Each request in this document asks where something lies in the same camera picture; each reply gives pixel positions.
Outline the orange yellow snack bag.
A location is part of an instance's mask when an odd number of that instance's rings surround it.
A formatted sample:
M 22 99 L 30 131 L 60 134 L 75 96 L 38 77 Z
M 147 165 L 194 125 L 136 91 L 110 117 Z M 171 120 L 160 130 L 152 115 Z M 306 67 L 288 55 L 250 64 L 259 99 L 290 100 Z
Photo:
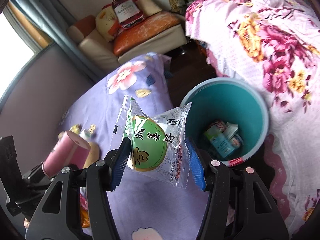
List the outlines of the orange yellow snack bag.
M 90 220 L 88 215 L 87 200 L 82 194 L 80 194 L 80 216 L 82 228 L 89 228 Z

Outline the pink paper cup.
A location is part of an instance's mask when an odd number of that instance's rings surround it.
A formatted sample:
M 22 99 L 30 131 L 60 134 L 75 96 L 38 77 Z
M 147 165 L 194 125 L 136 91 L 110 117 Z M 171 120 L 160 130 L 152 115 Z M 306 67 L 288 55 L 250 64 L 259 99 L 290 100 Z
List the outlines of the pink paper cup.
M 52 178 L 69 165 L 83 168 L 90 150 L 91 146 L 85 139 L 72 131 L 65 131 L 43 162 L 42 170 L 48 178 Z

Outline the orange sofa cushion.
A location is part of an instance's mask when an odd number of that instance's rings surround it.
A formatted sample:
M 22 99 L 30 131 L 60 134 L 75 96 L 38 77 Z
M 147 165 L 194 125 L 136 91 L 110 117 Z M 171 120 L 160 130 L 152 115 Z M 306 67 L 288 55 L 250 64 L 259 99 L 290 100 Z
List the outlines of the orange sofa cushion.
M 163 31 L 180 24 L 180 19 L 166 11 L 148 17 L 142 23 L 122 31 L 113 42 L 113 53 L 121 56 Z

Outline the beige small cushion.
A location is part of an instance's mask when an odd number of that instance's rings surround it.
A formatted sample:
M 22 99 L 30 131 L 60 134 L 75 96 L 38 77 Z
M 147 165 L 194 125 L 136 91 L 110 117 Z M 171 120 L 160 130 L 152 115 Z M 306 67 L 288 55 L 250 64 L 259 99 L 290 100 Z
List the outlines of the beige small cushion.
M 135 3 L 146 17 L 150 17 L 162 11 L 153 0 L 135 0 Z

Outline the pink floral quilt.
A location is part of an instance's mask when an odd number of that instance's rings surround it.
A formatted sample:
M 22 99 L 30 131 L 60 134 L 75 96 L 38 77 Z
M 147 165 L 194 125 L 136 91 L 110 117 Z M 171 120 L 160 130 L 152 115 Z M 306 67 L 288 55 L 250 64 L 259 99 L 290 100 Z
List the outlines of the pink floral quilt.
M 319 19 L 303 0 L 196 0 L 186 35 L 219 77 L 254 87 L 270 116 L 265 159 L 289 235 L 319 202 Z

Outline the yellow plush pillow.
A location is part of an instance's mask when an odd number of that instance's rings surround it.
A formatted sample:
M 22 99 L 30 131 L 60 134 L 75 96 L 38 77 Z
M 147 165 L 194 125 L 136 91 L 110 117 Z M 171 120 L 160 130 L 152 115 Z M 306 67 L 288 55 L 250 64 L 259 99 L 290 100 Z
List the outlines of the yellow plush pillow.
M 112 5 L 108 5 L 102 9 L 95 18 L 96 29 L 99 34 L 107 41 L 110 42 L 116 38 L 119 33 L 120 25 L 118 18 Z

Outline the brown coconut shell bowl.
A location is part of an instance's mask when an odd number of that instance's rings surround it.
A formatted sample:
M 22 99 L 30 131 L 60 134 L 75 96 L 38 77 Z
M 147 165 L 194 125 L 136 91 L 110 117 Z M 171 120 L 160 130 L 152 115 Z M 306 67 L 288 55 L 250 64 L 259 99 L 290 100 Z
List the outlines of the brown coconut shell bowl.
M 91 147 L 83 168 L 88 168 L 100 158 L 100 148 L 96 142 L 89 142 Z

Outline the cream leather sofa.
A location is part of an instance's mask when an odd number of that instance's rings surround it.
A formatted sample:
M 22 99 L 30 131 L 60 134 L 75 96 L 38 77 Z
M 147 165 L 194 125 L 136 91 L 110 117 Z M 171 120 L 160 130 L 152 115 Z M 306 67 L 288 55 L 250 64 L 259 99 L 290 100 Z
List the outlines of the cream leather sofa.
M 187 43 L 183 16 L 161 9 L 152 0 L 127 0 L 126 4 L 135 5 L 133 11 L 141 11 L 145 19 L 124 30 L 108 4 L 97 16 L 88 15 L 67 29 L 79 50 L 104 72 L 139 55 L 165 54 Z

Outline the grey window curtain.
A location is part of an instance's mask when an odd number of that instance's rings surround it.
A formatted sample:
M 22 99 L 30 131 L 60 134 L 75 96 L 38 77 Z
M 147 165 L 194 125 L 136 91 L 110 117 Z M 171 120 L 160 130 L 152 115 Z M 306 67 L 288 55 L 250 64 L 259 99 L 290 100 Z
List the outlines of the grey window curtain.
M 12 3 L 44 31 L 67 55 L 78 71 L 97 83 L 105 73 L 77 48 L 67 34 L 67 29 L 76 19 L 59 0 L 11 0 Z

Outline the blue milk carton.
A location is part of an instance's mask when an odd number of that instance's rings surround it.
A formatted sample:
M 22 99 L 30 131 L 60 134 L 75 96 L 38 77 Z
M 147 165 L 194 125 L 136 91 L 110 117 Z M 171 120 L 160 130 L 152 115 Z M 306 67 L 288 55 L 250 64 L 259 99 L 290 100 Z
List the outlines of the blue milk carton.
M 220 157 L 227 158 L 243 145 L 238 130 L 239 126 L 237 124 L 214 120 L 204 132 L 204 136 Z

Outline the clear plastic water bottle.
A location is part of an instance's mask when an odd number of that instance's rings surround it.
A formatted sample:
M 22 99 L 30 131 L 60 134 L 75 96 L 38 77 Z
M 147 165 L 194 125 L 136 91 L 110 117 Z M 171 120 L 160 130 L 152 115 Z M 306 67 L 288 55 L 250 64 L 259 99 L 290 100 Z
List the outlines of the clear plastic water bottle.
M 77 135 L 79 135 L 82 139 L 85 139 L 86 141 L 90 141 L 92 138 L 94 138 L 96 125 L 91 124 L 89 129 L 82 128 L 80 124 L 73 125 L 69 130 Z

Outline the teal trash bin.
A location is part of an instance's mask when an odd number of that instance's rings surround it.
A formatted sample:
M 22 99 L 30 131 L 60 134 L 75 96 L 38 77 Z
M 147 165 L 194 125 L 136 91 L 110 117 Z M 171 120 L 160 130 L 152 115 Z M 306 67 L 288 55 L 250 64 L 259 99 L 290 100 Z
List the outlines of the teal trash bin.
M 242 138 L 239 149 L 226 158 L 219 157 L 226 166 L 244 163 L 255 155 L 268 133 L 269 114 L 260 93 L 247 83 L 228 77 L 216 77 L 195 86 L 183 98 L 181 105 L 191 103 L 185 136 L 192 137 L 200 149 L 210 145 L 204 132 L 215 120 L 237 124 Z

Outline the green clear pastry wrapper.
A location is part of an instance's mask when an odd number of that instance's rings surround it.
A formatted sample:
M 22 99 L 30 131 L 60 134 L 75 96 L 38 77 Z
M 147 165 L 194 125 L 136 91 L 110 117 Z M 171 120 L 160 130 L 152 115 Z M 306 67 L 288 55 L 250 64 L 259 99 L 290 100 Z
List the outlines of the green clear pastry wrapper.
M 128 95 L 121 103 L 111 140 L 117 148 L 129 138 L 129 169 L 184 189 L 190 170 L 190 154 L 185 143 L 185 124 L 191 103 L 170 109 L 154 117 L 142 112 Z

